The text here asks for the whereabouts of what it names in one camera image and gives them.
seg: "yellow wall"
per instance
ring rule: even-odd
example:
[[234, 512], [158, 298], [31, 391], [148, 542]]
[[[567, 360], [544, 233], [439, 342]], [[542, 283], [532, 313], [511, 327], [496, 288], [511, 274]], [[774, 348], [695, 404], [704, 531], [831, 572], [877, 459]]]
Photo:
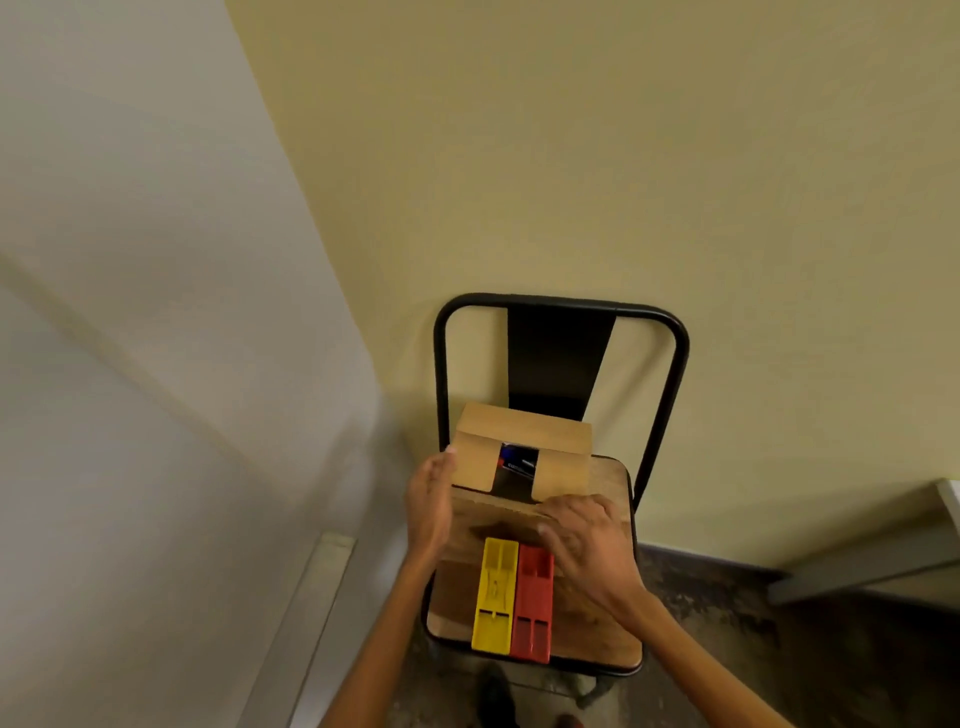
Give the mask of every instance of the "yellow wall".
[[[960, 473], [952, 0], [228, 8], [418, 452], [432, 319], [488, 290], [686, 322], [641, 540], [781, 565]], [[455, 394], [502, 392], [458, 316]], [[588, 417], [633, 468], [669, 351], [615, 338]]]

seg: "person's left hand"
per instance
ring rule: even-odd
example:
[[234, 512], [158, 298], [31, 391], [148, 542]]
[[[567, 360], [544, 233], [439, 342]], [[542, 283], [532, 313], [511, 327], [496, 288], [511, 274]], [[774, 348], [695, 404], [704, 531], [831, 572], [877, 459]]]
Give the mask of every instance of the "person's left hand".
[[457, 467], [456, 450], [450, 446], [424, 460], [410, 476], [405, 497], [407, 508], [407, 558], [431, 572], [450, 536], [453, 521], [451, 478]]

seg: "hand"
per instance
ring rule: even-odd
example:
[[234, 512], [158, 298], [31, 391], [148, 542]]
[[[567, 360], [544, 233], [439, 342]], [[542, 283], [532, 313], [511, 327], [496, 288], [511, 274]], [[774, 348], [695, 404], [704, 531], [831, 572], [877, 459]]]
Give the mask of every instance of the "hand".
[[636, 569], [632, 539], [613, 503], [603, 496], [559, 496], [537, 508], [550, 518], [537, 524], [567, 578], [619, 619], [647, 594]]
[[456, 468], [456, 449], [438, 452], [424, 460], [407, 483], [407, 559], [436, 568], [450, 536], [453, 521], [451, 477]]

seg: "yellow plastic tray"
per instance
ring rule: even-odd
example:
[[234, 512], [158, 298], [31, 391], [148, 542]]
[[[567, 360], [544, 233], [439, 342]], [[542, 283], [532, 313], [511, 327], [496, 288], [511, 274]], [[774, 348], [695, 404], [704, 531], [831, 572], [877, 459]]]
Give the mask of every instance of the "yellow plastic tray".
[[484, 543], [473, 639], [470, 640], [473, 649], [497, 655], [510, 654], [519, 550], [520, 544], [516, 541], [487, 539]]

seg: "white furniture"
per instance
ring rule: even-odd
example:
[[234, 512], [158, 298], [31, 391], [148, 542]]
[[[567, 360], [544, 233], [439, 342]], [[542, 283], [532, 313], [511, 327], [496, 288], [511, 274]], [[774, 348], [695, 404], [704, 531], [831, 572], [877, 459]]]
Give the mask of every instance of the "white furniture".
[[950, 521], [851, 546], [814, 559], [767, 588], [771, 604], [788, 604], [841, 589], [960, 563], [960, 480], [941, 480], [937, 492]]

